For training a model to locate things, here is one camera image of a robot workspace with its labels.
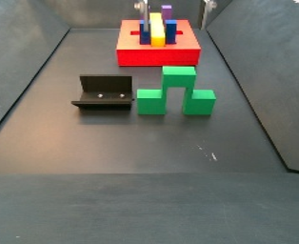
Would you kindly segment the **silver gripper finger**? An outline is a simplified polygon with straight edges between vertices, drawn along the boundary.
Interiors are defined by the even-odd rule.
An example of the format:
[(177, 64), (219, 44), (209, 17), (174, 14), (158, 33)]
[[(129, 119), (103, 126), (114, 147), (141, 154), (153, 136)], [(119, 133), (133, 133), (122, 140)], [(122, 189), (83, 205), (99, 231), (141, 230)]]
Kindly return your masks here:
[(141, 13), (143, 19), (143, 31), (149, 30), (149, 0), (137, 0), (134, 9)]
[(205, 28), (207, 14), (211, 12), (213, 9), (217, 8), (215, 0), (202, 0), (202, 3), (203, 3), (203, 13), (202, 13), (201, 29)]

